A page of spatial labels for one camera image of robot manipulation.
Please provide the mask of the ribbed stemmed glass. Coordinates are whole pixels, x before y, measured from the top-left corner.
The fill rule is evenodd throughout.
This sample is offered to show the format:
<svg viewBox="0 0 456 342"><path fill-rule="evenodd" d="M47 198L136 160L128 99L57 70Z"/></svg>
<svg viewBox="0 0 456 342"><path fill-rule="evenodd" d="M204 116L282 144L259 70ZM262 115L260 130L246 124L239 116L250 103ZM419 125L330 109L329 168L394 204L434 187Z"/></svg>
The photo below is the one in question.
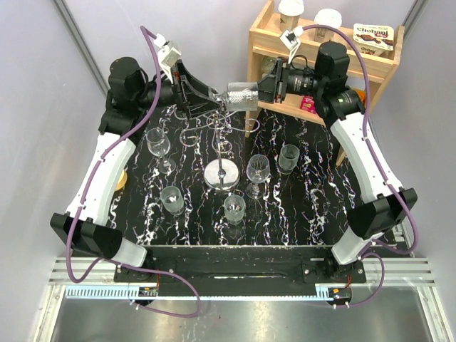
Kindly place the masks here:
<svg viewBox="0 0 456 342"><path fill-rule="evenodd" d="M279 154L279 171L281 174L290 174L297 165L299 149L295 145L284 145Z"/></svg>
<svg viewBox="0 0 456 342"><path fill-rule="evenodd" d="M259 102L257 82L231 82L223 93L212 95L212 99L228 112L256 110Z"/></svg>

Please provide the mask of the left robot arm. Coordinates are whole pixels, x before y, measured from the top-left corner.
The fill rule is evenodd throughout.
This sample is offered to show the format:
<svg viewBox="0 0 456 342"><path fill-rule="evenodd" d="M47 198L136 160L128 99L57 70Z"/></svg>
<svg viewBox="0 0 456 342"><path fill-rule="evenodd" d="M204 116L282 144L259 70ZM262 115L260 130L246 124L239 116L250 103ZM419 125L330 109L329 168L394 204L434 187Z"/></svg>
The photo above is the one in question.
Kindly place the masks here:
<svg viewBox="0 0 456 342"><path fill-rule="evenodd" d="M143 136L143 129L124 141L120 137L138 123L147 123L151 105L177 105L187 117L215 110L216 90L195 78L177 61L169 76L149 79L132 57L122 57L110 65L110 89L105 112L98 128L93 159L83 183L65 213L53 214L50 226L61 241L74 251L130 265L138 281L148 281L155 265L147 250L107 226L110 203L124 167Z"/></svg>

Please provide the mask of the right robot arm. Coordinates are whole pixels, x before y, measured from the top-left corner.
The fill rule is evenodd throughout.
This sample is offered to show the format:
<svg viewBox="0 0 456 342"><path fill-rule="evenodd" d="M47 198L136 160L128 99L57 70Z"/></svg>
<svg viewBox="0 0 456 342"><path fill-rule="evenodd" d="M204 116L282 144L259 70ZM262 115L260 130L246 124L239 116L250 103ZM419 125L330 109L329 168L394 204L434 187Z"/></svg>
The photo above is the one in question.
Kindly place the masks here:
<svg viewBox="0 0 456 342"><path fill-rule="evenodd" d="M350 58L344 45L322 43L313 69L295 69L278 58L272 71L258 81L259 100L280 102L288 94L309 95L317 115L337 139L355 172L362 205L347 214L348 228L331 249L324 274L333 282L349 275L350 267L368 244L400 224L418 200L405 189L381 154L368 127L360 96L346 85Z"/></svg>

